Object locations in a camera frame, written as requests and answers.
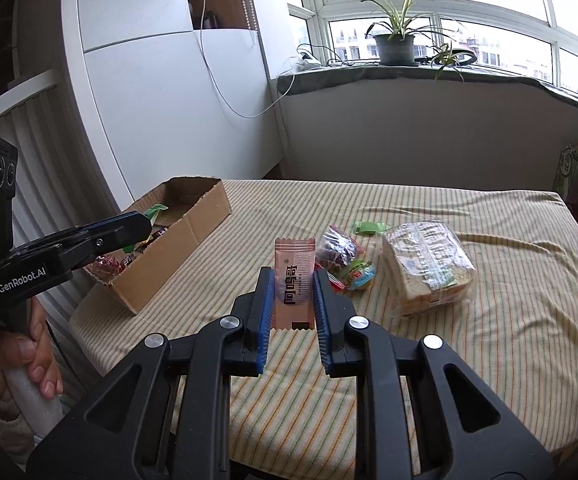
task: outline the striped tablecloth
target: striped tablecloth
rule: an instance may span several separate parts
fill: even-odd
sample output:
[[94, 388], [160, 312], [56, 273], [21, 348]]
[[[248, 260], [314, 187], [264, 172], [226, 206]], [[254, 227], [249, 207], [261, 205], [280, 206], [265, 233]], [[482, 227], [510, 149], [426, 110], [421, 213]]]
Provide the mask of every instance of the striped tablecloth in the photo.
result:
[[[379, 240], [361, 237], [378, 274], [352, 295], [359, 314], [393, 334], [436, 333], [552, 452], [578, 439], [578, 226], [553, 193], [226, 181], [233, 214], [137, 317], [96, 286], [71, 319], [85, 354], [109, 371], [141, 338], [175, 338], [230, 311], [272, 266], [277, 237], [319, 237], [333, 223], [390, 225], [441, 219], [477, 269], [470, 298], [398, 322]], [[233, 378], [233, 459], [292, 479], [350, 479], [355, 452], [354, 380], [332, 380], [312, 331], [272, 331], [258, 379]]]

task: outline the fingernail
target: fingernail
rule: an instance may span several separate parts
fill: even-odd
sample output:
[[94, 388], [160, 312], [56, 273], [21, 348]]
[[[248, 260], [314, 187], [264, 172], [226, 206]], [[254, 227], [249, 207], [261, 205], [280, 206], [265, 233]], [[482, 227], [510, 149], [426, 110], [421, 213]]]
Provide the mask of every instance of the fingernail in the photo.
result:
[[42, 336], [42, 325], [41, 324], [37, 324], [34, 328], [34, 341], [40, 341], [40, 336]]
[[23, 361], [32, 361], [35, 357], [35, 346], [30, 339], [18, 339], [18, 348], [20, 349], [20, 357]]
[[34, 371], [31, 372], [31, 380], [34, 383], [39, 383], [43, 377], [44, 377], [44, 368], [41, 366], [35, 367]]
[[53, 399], [53, 397], [55, 396], [55, 384], [53, 384], [51, 381], [48, 381], [44, 385], [44, 388], [42, 389], [42, 393], [44, 394], [45, 398]]

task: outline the pink snack packet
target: pink snack packet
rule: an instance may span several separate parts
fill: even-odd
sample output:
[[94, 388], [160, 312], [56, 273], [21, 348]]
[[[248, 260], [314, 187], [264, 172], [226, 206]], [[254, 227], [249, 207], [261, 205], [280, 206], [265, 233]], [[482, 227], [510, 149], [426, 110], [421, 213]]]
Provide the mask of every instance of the pink snack packet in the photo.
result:
[[313, 269], [316, 240], [277, 238], [275, 241], [275, 308], [272, 327], [315, 328]]

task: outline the open cardboard box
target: open cardboard box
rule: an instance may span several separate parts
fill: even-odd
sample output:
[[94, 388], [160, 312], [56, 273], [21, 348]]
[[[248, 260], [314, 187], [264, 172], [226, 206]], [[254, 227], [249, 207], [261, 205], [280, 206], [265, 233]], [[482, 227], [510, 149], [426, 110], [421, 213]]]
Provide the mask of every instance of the open cardboard box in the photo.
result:
[[[229, 199], [219, 178], [179, 176], [149, 191], [128, 211], [144, 212], [162, 203], [157, 225], [168, 230], [110, 282], [86, 268], [97, 282], [112, 291], [134, 314], [139, 313], [203, 240], [231, 213]], [[111, 253], [119, 260], [120, 249]]]

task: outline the metal bolt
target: metal bolt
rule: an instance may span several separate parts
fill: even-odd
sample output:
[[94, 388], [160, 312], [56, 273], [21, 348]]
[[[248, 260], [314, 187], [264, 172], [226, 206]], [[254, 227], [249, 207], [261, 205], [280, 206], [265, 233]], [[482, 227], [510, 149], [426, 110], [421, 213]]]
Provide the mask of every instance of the metal bolt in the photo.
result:
[[349, 325], [354, 328], [367, 328], [369, 326], [369, 320], [362, 316], [353, 316], [349, 320]]
[[424, 346], [433, 350], [437, 350], [442, 346], [442, 338], [435, 334], [425, 335], [424, 339], [422, 339], [422, 342], [424, 343]]
[[165, 339], [162, 337], [162, 334], [149, 334], [144, 338], [144, 344], [149, 348], [158, 348], [162, 346], [165, 342]]
[[235, 316], [225, 316], [220, 320], [222, 328], [237, 328], [240, 326], [240, 320]]

